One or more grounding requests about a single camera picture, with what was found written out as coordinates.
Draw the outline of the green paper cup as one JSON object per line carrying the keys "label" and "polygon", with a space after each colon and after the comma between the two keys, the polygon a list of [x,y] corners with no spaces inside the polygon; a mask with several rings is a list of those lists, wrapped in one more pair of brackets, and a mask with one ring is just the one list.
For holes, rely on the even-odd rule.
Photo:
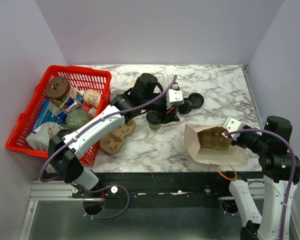
{"label": "green paper cup", "polygon": [[162,124],[161,123],[158,123],[158,124],[153,124],[153,123],[148,123],[148,126],[151,130],[153,131],[157,131],[161,128]]}

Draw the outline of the beige paper bag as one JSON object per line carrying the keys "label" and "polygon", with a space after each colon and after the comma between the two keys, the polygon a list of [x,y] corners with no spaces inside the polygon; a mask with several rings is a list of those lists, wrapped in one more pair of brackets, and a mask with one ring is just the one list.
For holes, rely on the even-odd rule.
{"label": "beige paper bag", "polygon": [[231,145],[231,139],[222,135],[224,129],[219,125],[184,125],[184,146],[191,158],[204,165],[212,166],[224,179],[234,181],[238,178],[237,166],[247,164],[246,150]]}

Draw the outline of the black cup lid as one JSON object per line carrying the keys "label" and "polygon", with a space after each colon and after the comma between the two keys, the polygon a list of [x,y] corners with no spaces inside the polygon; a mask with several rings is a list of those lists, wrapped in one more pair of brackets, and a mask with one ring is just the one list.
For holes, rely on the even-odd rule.
{"label": "black cup lid", "polygon": [[158,113],[154,111],[148,111],[146,114],[146,120],[149,124],[159,125],[161,124],[161,120],[158,117]]}

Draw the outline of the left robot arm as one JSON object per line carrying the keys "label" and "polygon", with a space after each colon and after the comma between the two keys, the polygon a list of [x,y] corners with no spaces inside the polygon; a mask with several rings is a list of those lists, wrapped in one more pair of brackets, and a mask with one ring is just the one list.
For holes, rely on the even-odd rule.
{"label": "left robot arm", "polygon": [[107,134],[142,113],[153,113],[159,125],[178,122],[177,105],[183,103],[176,75],[163,88],[154,75],[143,73],[133,87],[117,95],[110,105],[84,126],[62,138],[52,137],[47,163],[65,183],[76,183],[89,197],[97,197],[101,191],[99,179],[80,162],[85,153]]}

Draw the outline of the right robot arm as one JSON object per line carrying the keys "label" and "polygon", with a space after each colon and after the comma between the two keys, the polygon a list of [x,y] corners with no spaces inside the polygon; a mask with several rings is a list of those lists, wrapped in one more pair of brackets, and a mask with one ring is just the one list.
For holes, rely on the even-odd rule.
{"label": "right robot arm", "polygon": [[256,129],[227,117],[222,127],[223,136],[231,139],[232,145],[258,155],[263,174],[262,212],[256,207],[246,179],[228,178],[220,183],[220,191],[234,197],[242,223],[240,239],[288,240],[293,198],[300,181],[300,160],[290,145],[291,122],[272,115],[263,129]]}

